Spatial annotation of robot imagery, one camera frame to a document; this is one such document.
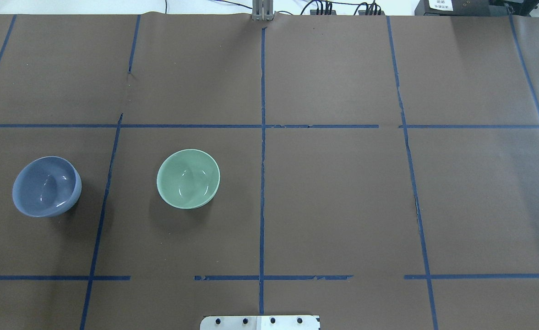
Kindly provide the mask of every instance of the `label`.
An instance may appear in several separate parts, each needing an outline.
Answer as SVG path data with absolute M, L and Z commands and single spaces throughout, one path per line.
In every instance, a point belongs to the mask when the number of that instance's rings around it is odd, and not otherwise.
M 429 0 L 431 9 L 436 9 L 437 11 L 452 11 L 452 1 L 451 0 Z

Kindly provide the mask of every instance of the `bowl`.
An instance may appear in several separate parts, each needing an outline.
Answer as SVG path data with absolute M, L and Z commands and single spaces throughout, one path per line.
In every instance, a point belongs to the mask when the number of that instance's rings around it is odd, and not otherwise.
M 73 165 L 62 157 L 36 159 L 16 177 L 12 198 L 29 217 L 55 217 L 68 211 L 80 197 L 82 181 Z
M 185 149 L 167 157 L 158 171 L 161 198 L 178 209 L 196 209 L 217 193 L 221 171 L 209 154 Z

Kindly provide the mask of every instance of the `metal bracket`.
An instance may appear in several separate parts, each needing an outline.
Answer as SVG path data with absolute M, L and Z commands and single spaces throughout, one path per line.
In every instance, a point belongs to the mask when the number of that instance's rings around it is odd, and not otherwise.
M 315 315 L 263 315 L 242 317 L 205 317 L 200 330 L 320 330 Z
M 253 21 L 273 21 L 273 0 L 253 0 Z

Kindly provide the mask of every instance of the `cable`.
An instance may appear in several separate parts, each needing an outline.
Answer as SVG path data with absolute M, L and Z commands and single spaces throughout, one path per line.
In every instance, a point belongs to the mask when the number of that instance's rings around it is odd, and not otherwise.
M 304 6 L 304 8 L 302 9 L 300 15 L 304 15 L 304 11 L 306 8 L 308 8 L 308 6 L 312 3 L 312 2 L 316 2 L 316 13 L 318 13 L 318 4 L 320 4 L 320 11 L 322 11 L 322 1 L 319 1 L 319 0 L 312 0 L 311 2 L 308 2 L 306 4 L 306 6 Z
M 331 4 L 337 4 L 337 5 L 349 5 L 349 6 L 358 6 L 359 4 L 349 4 L 348 2 L 336 2 L 336 1 L 329 1 Z
M 353 13 L 353 16 L 355 16 L 357 14 L 357 12 L 359 12 L 359 8 L 361 8 L 361 6 L 365 5 L 366 9 L 365 9 L 365 12 L 369 10 L 369 4 L 366 3 L 366 2 L 361 2 L 361 4 L 359 4 L 359 6 L 357 6 L 357 9 L 355 9 L 355 13 Z
M 371 3 L 369 15 L 381 15 L 381 7 L 376 3 L 376 0 Z
M 248 8 L 248 9 L 253 9 L 249 6 L 245 6 L 244 4 L 238 4 L 236 2 L 231 2 L 231 1 L 227 1 L 227 0 L 209 0 L 209 1 L 214 1 L 214 2 L 226 2 L 227 4 L 232 4 L 232 5 L 235 5 L 235 6 L 241 6 L 241 7 L 245 7 L 245 8 Z

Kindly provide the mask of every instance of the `blue bowl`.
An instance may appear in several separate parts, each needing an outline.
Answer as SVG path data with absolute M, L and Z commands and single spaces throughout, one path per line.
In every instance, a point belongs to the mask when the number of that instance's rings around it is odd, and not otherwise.
M 29 217 L 55 217 L 68 211 L 80 197 L 82 181 L 73 165 L 49 156 L 27 165 L 16 177 L 12 198 Z

